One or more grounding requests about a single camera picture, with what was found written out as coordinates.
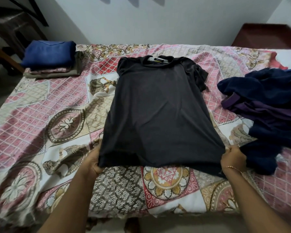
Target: gold bracelet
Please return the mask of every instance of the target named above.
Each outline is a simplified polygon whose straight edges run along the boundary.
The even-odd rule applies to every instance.
[[[236,169],[236,170],[237,170],[238,172],[240,172],[241,175],[242,175],[242,172],[241,172],[238,168],[235,168],[235,167],[233,167],[233,166],[227,166],[227,167]]]

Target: pink patterned bedsheet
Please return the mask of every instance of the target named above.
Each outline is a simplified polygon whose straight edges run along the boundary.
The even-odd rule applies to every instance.
[[[251,70],[280,66],[276,53],[192,45],[78,45],[85,53],[79,77],[22,78],[0,109],[0,220],[39,223],[52,212],[80,163],[103,136],[122,56],[186,56],[205,69],[203,92],[213,126],[227,144],[253,141],[250,121],[223,110],[217,83]],[[277,211],[291,215],[291,150],[278,156],[273,176],[246,173]],[[188,167],[114,167],[97,179],[89,217],[238,212],[229,182]]]

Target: black t-shirt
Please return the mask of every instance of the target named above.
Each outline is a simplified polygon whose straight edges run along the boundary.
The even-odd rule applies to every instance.
[[[220,176],[224,144],[201,91],[208,73],[189,58],[123,57],[99,166],[186,165]]]

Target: forearm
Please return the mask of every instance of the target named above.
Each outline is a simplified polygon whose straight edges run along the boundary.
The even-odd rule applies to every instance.
[[[77,171],[66,193],[39,233],[84,233],[95,180],[96,175],[84,176]]]
[[[251,232],[291,232],[291,227],[274,212],[237,170],[228,169],[225,175]]]

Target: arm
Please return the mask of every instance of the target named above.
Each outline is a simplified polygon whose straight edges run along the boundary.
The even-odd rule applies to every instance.
[[[246,170],[246,156],[237,145],[231,146],[230,150],[222,156],[221,166],[232,186],[235,199],[250,232],[291,233],[291,226],[274,212],[241,175],[240,171]]]
[[[99,147],[89,152],[66,193],[38,233],[85,232],[94,183],[103,171],[98,167]]]

